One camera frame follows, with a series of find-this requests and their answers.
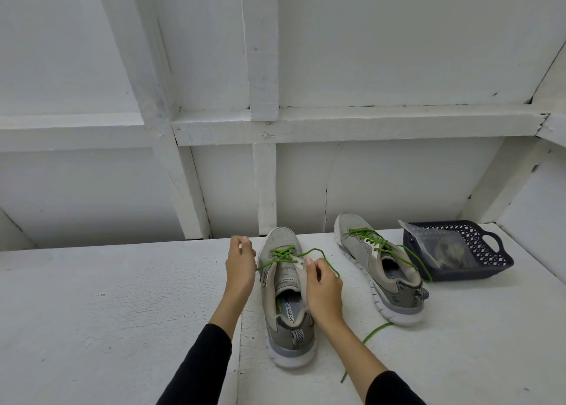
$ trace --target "white shelf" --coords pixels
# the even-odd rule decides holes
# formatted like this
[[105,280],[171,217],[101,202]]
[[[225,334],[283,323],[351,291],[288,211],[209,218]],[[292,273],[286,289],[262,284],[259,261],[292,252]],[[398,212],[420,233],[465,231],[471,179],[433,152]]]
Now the white shelf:
[[[497,226],[485,229],[501,237],[514,267],[487,280],[429,284],[426,321],[389,327],[368,345],[428,403],[562,404],[566,287]],[[401,240],[399,229],[381,232]],[[254,246],[262,239],[252,238]],[[341,273],[354,332],[364,337],[382,324],[333,234],[299,239],[304,250],[325,250]],[[228,242],[0,253],[1,402],[155,403],[220,300]],[[289,391],[301,404],[358,403],[350,380],[340,384],[340,360],[318,338],[308,367],[273,366],[256,287],[223,403],[238,394],[246,405],[287,405]]]

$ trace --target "shoe tongue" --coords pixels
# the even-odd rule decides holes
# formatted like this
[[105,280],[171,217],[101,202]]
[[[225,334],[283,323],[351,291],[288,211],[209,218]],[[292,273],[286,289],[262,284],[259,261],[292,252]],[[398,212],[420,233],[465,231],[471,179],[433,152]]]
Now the shoe tongue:
[[275,271],[275,296],[286,290],[300,292],[299,274],[293,263],[278,263]]

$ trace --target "sneaker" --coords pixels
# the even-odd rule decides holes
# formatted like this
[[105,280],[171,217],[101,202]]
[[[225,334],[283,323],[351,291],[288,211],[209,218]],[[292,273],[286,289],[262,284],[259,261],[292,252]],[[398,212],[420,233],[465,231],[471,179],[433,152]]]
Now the sneaker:
[[301,244],[288,228],[272,230],[258,252],[261,302],[269,357],[282,368],[300,368],[316,353],[314,320],[307,307],[307,273]]
[[403,248],[384,239],[356,214],[339,215],[334,234],[338,247],[366,276],[385,319],[401,326],[423,320],[428,291]]

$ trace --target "plastic basket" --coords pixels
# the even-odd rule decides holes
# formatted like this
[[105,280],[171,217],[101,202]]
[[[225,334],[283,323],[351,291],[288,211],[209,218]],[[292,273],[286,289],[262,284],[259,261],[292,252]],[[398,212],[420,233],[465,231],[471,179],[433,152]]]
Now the plastic basket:
[[[462,235],[470,249],[474,259],[478,263],[474,267],[458,268],[458,269],[442,269],[430,266],[426,259],[423,258],[421,248],[413,236],[404,230],[403,244],[413,251],[423,263],[426,264],[428,272],[430,273],[433,281],[456,281],[456,280],[477,280],[488,278],[496,273],[506,270],[514,265],[513,258],[509,256],[503,248],[503,243],[498,235],[483,230],[474,222],[469,220],[451,220],[447,222],[419,222],[411,223],[412,225],[421,228],[429,229],[430,235],[425,236],[423,240],[434,239],[435,230],[455,230]],[[484,237],[492,237],[498,244],[499,250],[493,250],[485,241]],[[424,280],[428,279],[428,274],[425,273],[421,263],[409,254],[411,261],[418,267],[419,273]]]

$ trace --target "green shoelace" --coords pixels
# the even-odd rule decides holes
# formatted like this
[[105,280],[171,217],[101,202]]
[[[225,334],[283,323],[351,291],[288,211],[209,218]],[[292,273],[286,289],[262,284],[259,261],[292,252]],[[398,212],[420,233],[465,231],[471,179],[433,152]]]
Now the green shoelace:
[[[389,327],[389,326],[392,326],[392,325],[393,325],[393,323],[388,322],[388,323],[382,324],[381,326],[377,327],[376,329],[373,329],[371,331],[371,333],[364,338],[364,340],[362,341],[362,344],[366,344],[366,342],[368,342],[371,339],[371,337],[373,337],[380,330],[385,329],[386,327]],[[342,384],[344,382],[344,380],[346,379],[347,376],[348,376],[348,371],[344,371],[344,376],[342,377],[342,380],[340,380],[340,384]]]
[[[346,235],[350,235],[352,237],[358,237],[359,239],[361,239],[362,241],[367,240],[368,242],[374,244],[374,245],[379,245],[381,244],[381,249],[380,251],[385,252],[385,253],[389,253],[390,255],[393,256],[393,258],[395,260],[400,260],[401,262],[406,263],[407,265],[411,265],[413,268],[415,268],[418,271],[417,266],[411,262],[410,260],[405,260],[402,257],[398,256],[397,254],[395,254],[393,252],[393,249],[389,243],[389,241],[387,241],[384,237],[382,237],[381,235],[379,235],[376,231],[374,231],[373,229],[370,228],[360,228],[360,229],[350,229],[348,230],[348,232],[346,232],[344,234]],[[428,269],[426,268],[425,264],[423,263],[423,261],[421,260],[421,258],[419,258],[419,256],[417,256],[416,254],[414,254],[410,249],[408,249],[406,246],[404,245],[400,245],[399,247],[403,248],[405,251],[407,251],[408,253],[410,253],[416,260],[419,261],[419,263],[422,265],[423,270],[425,271],[425,273],[428,275],[428,282],[432,282],[432,276],[430,275],[430,273],[428,272]]]
[[270,253],[271,252],[273,253],[273,258],[269,262],[259,266],[256,269],[256,271],[259,271],[260,269],[264,269],[266,266],[272,265],[274,263],[297,263],[300,261],[299,260],[300,257],[305,257],[308,255],[308,253],[313,251],[320,251],[322,253],[322,257],[324,258],[330,269],[336,274],[336,277],[340,278],[340,273],[336,271],[334,267],[330,264],[330,262],[326,258],[326,255],[321,249],[310,249],[306,253],[301,253],[301,254],[293,254],[292,253],[293,250],[297,251],[294,245],[290,245],[289,247],[280,250],[272,249]]

